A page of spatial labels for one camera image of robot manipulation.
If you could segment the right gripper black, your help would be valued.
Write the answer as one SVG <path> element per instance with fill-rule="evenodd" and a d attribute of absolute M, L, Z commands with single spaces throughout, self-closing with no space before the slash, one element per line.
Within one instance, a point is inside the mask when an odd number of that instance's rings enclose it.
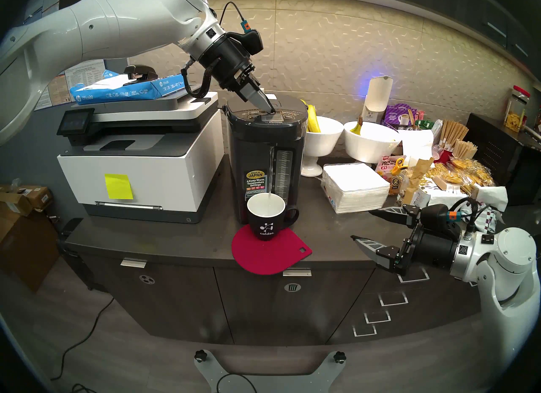
<path fill-rule="evenodd" d="M 442 230 L 431 230 L 419 221 L 421 209 L 415 205 L 390 206 L 369 213 L 390 223 L 413 229 L 401 248 L 386 246 L 372 239 L 352 235 L 358 248 L 378 267 L 404 276 L 413 263 L 450 271 L 456 255 L 461 228 L 447 223 Z"/>

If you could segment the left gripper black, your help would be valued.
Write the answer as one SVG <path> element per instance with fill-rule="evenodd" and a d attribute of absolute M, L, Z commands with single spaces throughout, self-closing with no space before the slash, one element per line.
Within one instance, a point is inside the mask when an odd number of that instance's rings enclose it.
<path fill-rule="evenodd" d="M 212 68 L 211 76 L 222 89 L 236 93 L 243 101 L 267 113 L 275 108 L 251 75 L 250 57 L 256 54 L 256 37 L 220 37 L 199 57 L 199 64 Z"/>

